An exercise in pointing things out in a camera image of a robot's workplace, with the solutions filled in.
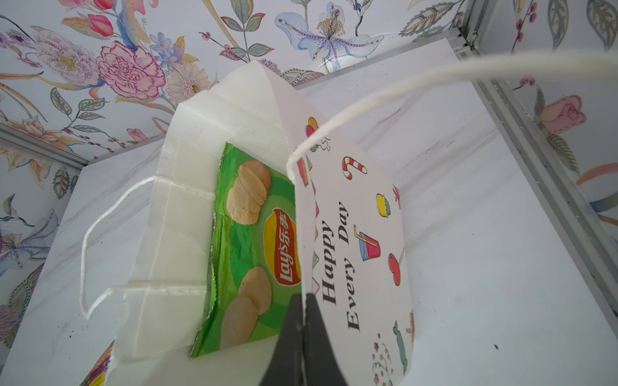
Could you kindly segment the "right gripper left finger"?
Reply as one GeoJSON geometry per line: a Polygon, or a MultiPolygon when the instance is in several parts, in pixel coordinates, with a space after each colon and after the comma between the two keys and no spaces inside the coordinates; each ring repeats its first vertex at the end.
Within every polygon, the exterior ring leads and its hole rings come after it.
{"type": "Polygon", "coordinates": [[[300,386],[303,381],[303,310],[300,294],[291,297],[269,366],[260,386],[300,386]]]}

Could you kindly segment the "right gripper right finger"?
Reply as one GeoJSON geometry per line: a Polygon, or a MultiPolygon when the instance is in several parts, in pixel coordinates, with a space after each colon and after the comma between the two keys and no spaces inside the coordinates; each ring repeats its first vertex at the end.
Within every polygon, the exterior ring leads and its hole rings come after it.
{"type": "Polygon", "coordinates": [[[304,374],[307,385],[347,385],[314,294],[306,295],[304,307],[304,374]]]}

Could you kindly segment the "orange Fox's candy bag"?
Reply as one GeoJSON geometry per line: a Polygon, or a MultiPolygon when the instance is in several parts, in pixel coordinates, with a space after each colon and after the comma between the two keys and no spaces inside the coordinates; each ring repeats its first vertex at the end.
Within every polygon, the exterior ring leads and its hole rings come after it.
{"type": "Polygon", "coordinates": [[[112,342],[109,347],[107,347],[106,351],[100,356],[100,358],[95,363],[90,372],[87,374],[86,378],[82,381],[80,386],[106,385],[106,375],[108,372],[113,347],[114,342],[112,342]]]}

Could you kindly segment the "aluminium frame post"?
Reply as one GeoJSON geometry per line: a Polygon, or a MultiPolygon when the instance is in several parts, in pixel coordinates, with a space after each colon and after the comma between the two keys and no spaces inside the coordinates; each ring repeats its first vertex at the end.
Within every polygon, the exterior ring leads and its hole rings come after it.
{"type": "MultiPolygon", "coordinates": [[[[614,1],[463,1],[451,29],[473,55],[617,55],[614,1]]],[[[481,92],[612,329],[617,327],[617,85],[531,74],[481,92]]]]}
{"type": "Polygon", "coordinates": [[[83,159],[82,157],[60,150],[3,123],[1,124],[1,140],[9,142],[14,146],[24,148],[25,150],[40,156],[47,157],[53,161],[62,163],[67,167],[81,170],[89,164],[89,161],[83,159]]]}

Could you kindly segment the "right aluminium frame post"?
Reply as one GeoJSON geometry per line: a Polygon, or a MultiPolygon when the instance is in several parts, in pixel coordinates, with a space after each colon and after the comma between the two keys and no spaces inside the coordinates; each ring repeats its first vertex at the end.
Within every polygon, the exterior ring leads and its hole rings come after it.
{"type": "MultiPolygon", "coordinates": [[[[451,29],[473,55],[617,55],[614,1],[463,1],[451,29]]],[[[617,327],[617,85],[531,74],[481,92],[612,329],[617,327]]]]}

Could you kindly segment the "left aluminium frame post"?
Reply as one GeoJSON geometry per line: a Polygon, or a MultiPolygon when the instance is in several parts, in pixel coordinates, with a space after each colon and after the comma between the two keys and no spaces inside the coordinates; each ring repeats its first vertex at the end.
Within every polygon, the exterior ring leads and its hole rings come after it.
{"type": "Polygon", "coordinates": [[[25,150],[40,156],[47,157],[53,161],[62,163],[67,167],[81,170],[89,164],[89,161],[83,159],[82,157],[60,150],[3,123],[1,124],[1,140],[9,142],[14,146],[24,148],[25,150]]]}

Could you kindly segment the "green Lays chips bag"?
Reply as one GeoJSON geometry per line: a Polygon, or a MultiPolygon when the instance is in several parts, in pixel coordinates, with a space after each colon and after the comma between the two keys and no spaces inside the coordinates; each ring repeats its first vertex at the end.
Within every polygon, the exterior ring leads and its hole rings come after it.
{"type": "Polygon", "coordinates": [[[191,356],[280,333],[302,273],[295,187],[228,143],[217,176],[208,305],[191,356]]]}

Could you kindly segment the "white paper bag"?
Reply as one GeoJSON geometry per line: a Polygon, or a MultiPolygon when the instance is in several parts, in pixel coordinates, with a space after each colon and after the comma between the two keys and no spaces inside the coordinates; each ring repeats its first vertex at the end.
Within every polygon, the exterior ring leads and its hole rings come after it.
{"type": "Polygon", "coordinates": [[[279,334],[193,358],[211,294],[220,161],[230,143],[295,187],[302,322],[314,294],[347,385],[614,385],[617,340],[547,220],[508,206],[414,257],[421,203],[341,133],[360,115],[442,85],[556,72],[612,80],[617,62],[529,53],[410,77],[331,119],[272,71],[248,64],[181,103],[152,185],[123,294],[108,385],[256,385],[279,334]]]}

